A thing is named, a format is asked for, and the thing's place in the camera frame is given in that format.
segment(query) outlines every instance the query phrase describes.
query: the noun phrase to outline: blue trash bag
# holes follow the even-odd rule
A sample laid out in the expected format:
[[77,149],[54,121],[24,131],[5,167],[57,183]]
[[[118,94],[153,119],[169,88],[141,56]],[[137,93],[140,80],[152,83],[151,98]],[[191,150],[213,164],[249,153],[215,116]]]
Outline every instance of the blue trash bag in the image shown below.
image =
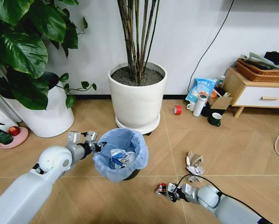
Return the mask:
[[[93,156],[94,167],[98,172],[113,182],[120,182],[129,177],[136,169],[145,168],[148,164],[149,151],[143,135],[127,128],[116,128],[101,136],[100,142],[107,142],[101,152]],[[125,168],[115,169],[111,160],[112,149],[123,149],[135,152],[135,161]]]

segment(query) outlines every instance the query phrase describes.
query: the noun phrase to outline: snack bag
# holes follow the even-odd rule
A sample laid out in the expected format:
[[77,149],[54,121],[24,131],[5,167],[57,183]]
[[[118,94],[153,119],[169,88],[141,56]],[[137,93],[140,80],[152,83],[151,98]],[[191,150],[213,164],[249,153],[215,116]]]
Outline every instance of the snack bag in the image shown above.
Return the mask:
[[217,81],[217,79],[195,78],[193,87],[191,88],[190,92],[188,93],[186,100],[193,102],[193,103],[197,103],[199,96],[201,94],[206,95],[207,100],[208,100],[212,90],[214,89],[216,81]]

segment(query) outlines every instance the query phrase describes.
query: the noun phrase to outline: red apple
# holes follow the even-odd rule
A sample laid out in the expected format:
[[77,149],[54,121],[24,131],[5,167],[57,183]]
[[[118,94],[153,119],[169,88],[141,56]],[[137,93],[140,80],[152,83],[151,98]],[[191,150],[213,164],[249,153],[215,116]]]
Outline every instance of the red apple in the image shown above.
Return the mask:
[[11,134],[12,136],[16,136],[20,133],[19,127],[12,126],[9,128],[8,133]]

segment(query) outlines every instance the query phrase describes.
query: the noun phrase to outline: soil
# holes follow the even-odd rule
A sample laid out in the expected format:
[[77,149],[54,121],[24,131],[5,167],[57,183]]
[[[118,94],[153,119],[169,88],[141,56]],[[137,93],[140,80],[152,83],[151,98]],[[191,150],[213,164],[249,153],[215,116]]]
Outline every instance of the soil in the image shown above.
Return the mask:
[[113,78],[115,81],[121,84],[131,86],[153,85],[160,82],[163,79],[162,75],[159,72],[146,68],[145,73],[142,75],[141,82],[140,84],[138,84],[131,80],[129,67],[123,67],[119,70],[116,70],[111,75],[111,78]]

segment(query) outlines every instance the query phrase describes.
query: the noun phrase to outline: wicker basket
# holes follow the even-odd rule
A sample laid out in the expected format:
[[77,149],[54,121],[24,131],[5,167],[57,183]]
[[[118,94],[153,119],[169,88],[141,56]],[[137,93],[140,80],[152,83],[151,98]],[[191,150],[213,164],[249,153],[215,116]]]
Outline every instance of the wicker basket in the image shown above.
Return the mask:
[[[250,69],[250,66],[254,67],[254,69],[256,69],[258,71],[262,71],[262,72],[267,71],[267,74],[266,75],[257,74]],[[247,79],[249,79],[250,81],[253,81],[253,82],[279,83],[279,70],[261,70],[253,65],[245,63],[241,59],[237,60],[237,71],[241,75],[243,75],[244,77],[246,77]]]
[[239,63],[243,64],[246,68],[250,69],[251,71],[253,71],[254,73],[256,73],[258,75],[279,76],[279,70],[278,69],[274,69],[274,70],[261,70],[261,69],[257,68],[256,66],[254,66],[252,64],[246,63],[244,60],[242,60],[240,58],[238,58],[237,61]]

